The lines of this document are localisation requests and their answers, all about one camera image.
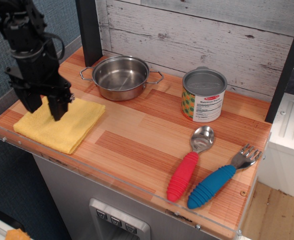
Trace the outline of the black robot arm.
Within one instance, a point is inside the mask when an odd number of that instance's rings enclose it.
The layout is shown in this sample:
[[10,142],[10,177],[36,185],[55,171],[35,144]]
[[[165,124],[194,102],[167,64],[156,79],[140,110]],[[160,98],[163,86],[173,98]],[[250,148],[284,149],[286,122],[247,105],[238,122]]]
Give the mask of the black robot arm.
[[17,66],[7,67],[10,85],[24,107],[34,113],[48,99],[51,115],[59,121],[75,99],[71,83],[59,74],[54,40],[59,37],[45,32],[44,15],[31,0],[0,0],[0,33],[10,46]]

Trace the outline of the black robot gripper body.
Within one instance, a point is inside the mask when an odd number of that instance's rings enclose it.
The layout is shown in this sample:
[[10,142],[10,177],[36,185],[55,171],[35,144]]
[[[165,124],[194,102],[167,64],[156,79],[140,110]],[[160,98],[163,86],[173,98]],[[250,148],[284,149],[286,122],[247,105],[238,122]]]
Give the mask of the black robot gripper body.
[[5,73],[10,84],[18,92],[19,98],[52,96],[61,103],[71,103],[75,97],[71,93],[71,84],[59,74],[59,63],[46,54],[38,58],[18,58],[18,66],[7,67]]

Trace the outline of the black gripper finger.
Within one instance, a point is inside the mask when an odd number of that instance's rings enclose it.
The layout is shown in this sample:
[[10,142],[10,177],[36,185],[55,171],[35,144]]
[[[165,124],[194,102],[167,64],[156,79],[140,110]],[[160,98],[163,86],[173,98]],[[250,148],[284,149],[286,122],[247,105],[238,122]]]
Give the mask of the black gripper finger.
[[34,113],[43,103],[41,98],[41,89],[38,87],[14,87],[17,97],[23,103],[24,107]]
[[51,115],[55,121],[59,121],[68,111],[68,102],[55,96],[48,96],[47,99]]

